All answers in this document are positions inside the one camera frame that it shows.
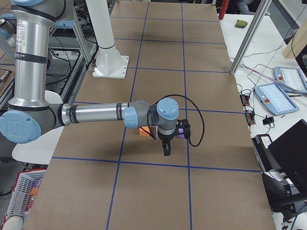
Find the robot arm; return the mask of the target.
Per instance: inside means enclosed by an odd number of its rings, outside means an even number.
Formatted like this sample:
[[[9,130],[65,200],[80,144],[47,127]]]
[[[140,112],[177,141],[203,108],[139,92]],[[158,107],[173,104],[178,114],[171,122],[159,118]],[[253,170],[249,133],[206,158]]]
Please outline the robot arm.
[[[73,26],[71,0],[13,0],[17,19],[14,96],[0,118],[0,131],[11,142],[24,144],[58,127],[83,122],[122,120],[127,128],[157,127],[164,155],[178,134],[179,106],[171,98],[96,105],[48,103],[45,99],[49,30]]]

